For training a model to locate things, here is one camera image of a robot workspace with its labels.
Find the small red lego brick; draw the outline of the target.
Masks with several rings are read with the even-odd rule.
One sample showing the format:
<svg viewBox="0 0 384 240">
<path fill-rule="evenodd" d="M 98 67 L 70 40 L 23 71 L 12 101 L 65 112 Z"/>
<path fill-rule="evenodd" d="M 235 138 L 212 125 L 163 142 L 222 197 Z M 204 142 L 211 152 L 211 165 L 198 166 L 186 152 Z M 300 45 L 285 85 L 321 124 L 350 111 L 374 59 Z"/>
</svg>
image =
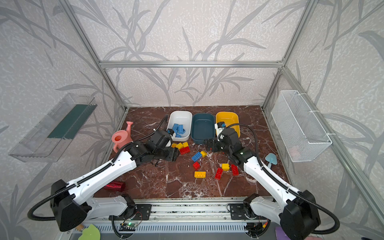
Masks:
<svg viewBox="0 0 384 240">
<path fill-rule="evenodd" d="M 200 165 L 198 162 L 195 162 L 195 163 L 193 164 L 193 167 L 194 167 L 195 171 L 198 171 L 199 168 L 201 167 L 201 165 Z"/>
</svg>

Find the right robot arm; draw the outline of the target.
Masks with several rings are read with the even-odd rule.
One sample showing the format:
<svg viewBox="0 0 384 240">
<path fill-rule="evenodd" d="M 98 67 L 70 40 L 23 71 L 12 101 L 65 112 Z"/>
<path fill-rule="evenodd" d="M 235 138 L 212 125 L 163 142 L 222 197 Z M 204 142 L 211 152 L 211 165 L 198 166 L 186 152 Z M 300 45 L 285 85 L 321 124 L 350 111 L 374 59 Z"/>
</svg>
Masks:
<svg viewBox="0 0 384 240">
<path fill-rule="evenodd" d="M 234 125 L 219 122 L 214 126 L 216 137 L 206 139 L 206 147 L 214 153 L 226 154 L 235 166 L 253 177 L 273 197 L 272 201 L 258 195 L 247 198 L 245 206 L 249 217 L 262 216 L 280 224 L 291 240 L 304 240 L 311 234 L 329 235 L 340 228 L 338 217 L 318 205 L 313 194 L 293 187 L 263 163 L 257 140 L 251 150 L 242 145 Z"/>
</svg>

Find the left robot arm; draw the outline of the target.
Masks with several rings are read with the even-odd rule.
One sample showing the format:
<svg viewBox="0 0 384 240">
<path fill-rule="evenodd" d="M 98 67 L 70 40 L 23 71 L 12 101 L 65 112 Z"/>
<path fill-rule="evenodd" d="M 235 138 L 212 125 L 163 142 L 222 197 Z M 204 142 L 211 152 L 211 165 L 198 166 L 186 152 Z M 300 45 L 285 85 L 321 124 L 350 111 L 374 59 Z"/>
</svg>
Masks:
<svg viewBox="0 0 384 240">
<path fill-rule="evenodd" d="M 117 177 L 152 160 L 174 162 L 180 155 L 172 147 L 173 130 L 156 130 L 146 143 L 130 142 L 124 145 L 115 157 L 93 171 L 66 183 L 59 180 L 52 184 L 51 195 L 28 211 L 33 221 L 56 221 L 60 231 L 65 232 L 85 220 L 101 217 L 129 219 L 135 216 L 137 206 L 131 197 L 117 196 L 96 198 L 94 194 Z"/>
</svg>

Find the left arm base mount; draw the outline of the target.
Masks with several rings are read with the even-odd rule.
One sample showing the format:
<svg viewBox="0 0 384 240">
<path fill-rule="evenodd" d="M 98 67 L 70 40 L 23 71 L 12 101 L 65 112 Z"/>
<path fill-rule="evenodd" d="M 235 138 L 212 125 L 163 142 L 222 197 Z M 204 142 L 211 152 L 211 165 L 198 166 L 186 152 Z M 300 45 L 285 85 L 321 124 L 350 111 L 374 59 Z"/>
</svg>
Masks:
<svg viewBox="0 0 384 240">
<path fill-rule="evenodd" d="M 147 221 L 150 218 L 151 209 L 151 204 L 129 205 L 120 217 L 123 220 Z"/>
</svg>

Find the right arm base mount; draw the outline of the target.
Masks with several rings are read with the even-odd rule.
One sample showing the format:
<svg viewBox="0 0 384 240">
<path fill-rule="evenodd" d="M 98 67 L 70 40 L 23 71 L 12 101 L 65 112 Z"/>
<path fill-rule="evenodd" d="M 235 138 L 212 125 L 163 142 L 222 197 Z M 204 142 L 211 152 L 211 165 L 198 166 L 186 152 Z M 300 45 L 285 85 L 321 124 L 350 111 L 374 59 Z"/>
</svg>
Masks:
<svg viewBox="0 0 384 240">
<path fill-rule="evenodd" d="M 227 204 L 227 210 L 230 212 L 231 220 L 254 220 L 257 217 L 247 212 L 244 204 Z"/>
</svg>

